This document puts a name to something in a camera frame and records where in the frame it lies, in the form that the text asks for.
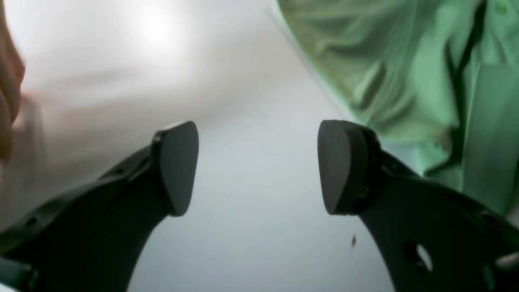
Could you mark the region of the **person's bare hand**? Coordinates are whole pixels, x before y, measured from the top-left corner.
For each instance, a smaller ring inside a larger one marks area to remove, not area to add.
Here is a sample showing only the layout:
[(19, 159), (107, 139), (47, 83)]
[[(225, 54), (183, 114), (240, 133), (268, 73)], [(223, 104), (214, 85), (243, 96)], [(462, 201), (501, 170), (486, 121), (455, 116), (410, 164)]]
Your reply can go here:
[(13, 124), (21, 105), (25, 64), (15, 46), (5, 11), (0, 2), (0, 159), (9, 159), (13, 148)]

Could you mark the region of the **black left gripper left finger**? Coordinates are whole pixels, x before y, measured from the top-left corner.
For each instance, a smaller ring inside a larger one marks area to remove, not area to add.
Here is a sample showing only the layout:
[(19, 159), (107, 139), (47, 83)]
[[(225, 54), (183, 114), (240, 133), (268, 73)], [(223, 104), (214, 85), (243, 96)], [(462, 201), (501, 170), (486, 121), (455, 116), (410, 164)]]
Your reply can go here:
[(193, 121), (155, 133), (97, 180), (1, 233), (1, 284), (17, 292), (125, 292), (154, 228), (183, 216), (196, 176)]

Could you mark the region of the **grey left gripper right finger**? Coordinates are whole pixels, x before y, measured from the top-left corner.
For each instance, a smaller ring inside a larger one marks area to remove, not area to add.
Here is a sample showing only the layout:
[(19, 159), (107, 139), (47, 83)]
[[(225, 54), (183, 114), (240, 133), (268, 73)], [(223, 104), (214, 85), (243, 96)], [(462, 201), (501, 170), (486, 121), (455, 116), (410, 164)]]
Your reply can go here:
[(467, 196), (419, 177), (374, 131), (324, 120), (317, 134), (323, 203), (358, 216), (397, 292), (517, 292), (518, 229)]

